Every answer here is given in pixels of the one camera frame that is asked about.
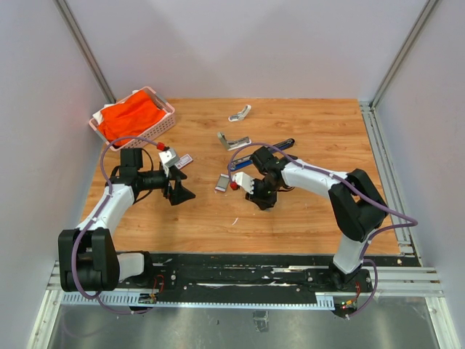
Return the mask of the grey white stapler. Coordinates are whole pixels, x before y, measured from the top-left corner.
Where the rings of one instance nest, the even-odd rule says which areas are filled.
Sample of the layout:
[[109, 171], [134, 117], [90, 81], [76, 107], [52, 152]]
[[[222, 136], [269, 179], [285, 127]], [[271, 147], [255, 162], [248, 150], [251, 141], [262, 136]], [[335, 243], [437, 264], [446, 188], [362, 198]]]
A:
[[227, 151], [233, 151], [251, 144], [251, 139], [249, 137], [243, 137], [238, 140], [228, 140], [222, 132], [218, 132], [217, 137]]

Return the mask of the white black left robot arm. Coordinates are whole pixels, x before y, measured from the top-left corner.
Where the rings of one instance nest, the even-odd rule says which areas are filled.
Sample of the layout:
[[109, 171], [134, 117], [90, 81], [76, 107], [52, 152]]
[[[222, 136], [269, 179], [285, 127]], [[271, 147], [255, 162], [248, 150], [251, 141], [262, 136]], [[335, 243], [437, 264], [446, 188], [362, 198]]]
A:
[[172, 206], [194, 199], [182, 185], [186, 174], [177, 168], [173, 149], [160, 152], [158, 169], [143, 170], [143, 149], [120, 152], [116, 166], [105, 185], [102, 198], [76, 228], [63, 230], [58, 237], [60, 284], [66, 292], [112, 291], [129, 279], [145, 288], [155, 281], [155, 268], [149, 252], [117, 253], [112, 235], [126, 210], [142, 192], [160, 190]]

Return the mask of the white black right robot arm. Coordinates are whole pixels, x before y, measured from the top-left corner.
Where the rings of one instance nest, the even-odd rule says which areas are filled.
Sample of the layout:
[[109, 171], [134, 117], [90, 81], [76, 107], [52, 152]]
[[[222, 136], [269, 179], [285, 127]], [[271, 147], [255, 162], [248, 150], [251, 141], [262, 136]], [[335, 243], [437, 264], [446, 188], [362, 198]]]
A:
[[334, 289], [347, 290], [361, 269], [369, 236], [381, 227], [387, 216], [382, 209], [386, 203], [368, 174], [361, 169], [335, 172], [312, 167], [295, 156], [278, 158], [265, 146], [253, 152], [251, 161], [263, 178], [237, 172], [232, 181], [261, 210], [274, 207], [278, 191], [292, 188], [330, 201], [342, 237], [326, 278]]

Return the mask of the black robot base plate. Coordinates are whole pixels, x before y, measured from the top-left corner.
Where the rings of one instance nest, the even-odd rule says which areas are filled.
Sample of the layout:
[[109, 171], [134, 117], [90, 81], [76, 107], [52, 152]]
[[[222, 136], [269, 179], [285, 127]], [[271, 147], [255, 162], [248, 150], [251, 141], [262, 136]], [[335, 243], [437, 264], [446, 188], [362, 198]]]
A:
[[231, 294], [275, 294], [290, 289], [318, 295], [358, 297], [370, 294], [377, 276], [367, 262], [342, 289], [332, 286], [326, 274], [330, 256], [292, 254], [150, 254], [155, 276], [147, 286], [129, 279], [119, 288], [154, 291], [156, 299], [163, 293], [186, 289], [220, 289]]

